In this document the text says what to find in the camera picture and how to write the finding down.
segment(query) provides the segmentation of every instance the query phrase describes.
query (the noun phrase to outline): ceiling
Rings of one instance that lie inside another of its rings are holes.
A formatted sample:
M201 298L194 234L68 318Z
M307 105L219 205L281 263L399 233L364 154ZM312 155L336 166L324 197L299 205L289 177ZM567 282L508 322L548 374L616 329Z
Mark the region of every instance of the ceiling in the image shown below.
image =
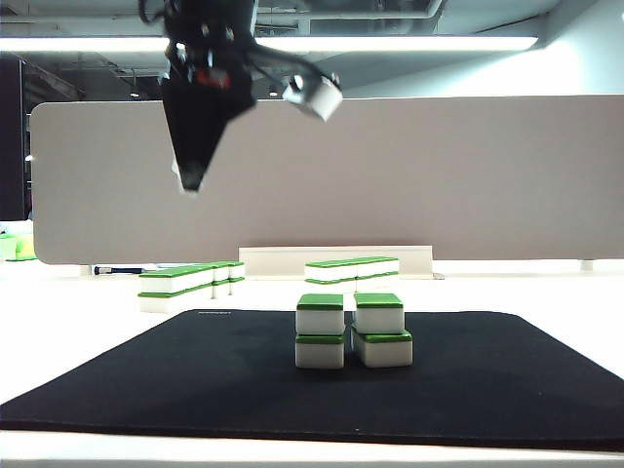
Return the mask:
M284 14L426 11L435 0L260 0L256 36L379 34L537 34L543 19L562 2L575 0L443 0L430 19L297 19ZM148 2L157 8L162 0ZM137 18L135 0L5 0L1 36L159 35L161 26L145 26ZM473 59L476 53L315 54L307 56L327 72L335 71L345 95L377 81ZM167 69L162 54L27 54L36 65L28 71L29 105L43 100L113 100L130 98L135 81L141 98L158 98L157 76ZM75 93L68 93L73 87ZM255 93L268 94L257 79Z

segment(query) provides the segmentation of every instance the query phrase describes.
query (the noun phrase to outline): robotic arm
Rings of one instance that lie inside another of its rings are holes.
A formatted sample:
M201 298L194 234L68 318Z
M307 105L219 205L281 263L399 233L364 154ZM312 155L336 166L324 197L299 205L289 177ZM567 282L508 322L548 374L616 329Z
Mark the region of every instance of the robotic arm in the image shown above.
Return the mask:
M171 69L161 81L167 123L180 181L197 191L227 123L255 105L252 70L284 89L283 98L327 121L342 101L335 76L295 55L254 40L257 0L165 0L149 18L138 0L141 20L163 19L170 39ZM286 64L286 80L263 69Z

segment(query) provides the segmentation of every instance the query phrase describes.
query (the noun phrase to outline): black mouse pad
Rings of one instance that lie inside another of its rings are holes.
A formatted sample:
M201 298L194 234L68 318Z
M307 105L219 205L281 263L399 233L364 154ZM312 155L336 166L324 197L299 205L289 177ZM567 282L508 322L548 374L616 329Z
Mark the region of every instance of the black mouse pad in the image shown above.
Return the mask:
M536 449L624 447L624 381L493 312L408 313L414 364L294 366L294 313L188 311L0 407L0 428Z

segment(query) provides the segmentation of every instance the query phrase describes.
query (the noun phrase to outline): fluorescent light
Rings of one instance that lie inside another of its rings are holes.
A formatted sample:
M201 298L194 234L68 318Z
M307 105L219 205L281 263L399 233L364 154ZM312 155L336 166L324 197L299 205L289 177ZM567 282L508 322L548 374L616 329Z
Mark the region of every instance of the fluorescent light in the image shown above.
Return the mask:
M523 51L536 37L367 36L267 37L257 42L286 52Z
M286 52L523 51L536 37L367 36L260 37L258 44ZM7 52L163 52L165 37L2 37Z
M0 51L7 52L159 52L166 37L2 37Z

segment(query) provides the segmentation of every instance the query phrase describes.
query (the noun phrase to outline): white partition panel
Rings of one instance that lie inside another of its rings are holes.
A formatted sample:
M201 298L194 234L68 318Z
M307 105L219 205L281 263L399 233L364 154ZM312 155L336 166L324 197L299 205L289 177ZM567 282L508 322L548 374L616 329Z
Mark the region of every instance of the white partition panel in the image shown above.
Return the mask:
M433 245L437 259L624 257L624 97L261 102L180 194L161 102L31 118L51 263L200 261L239 247Z

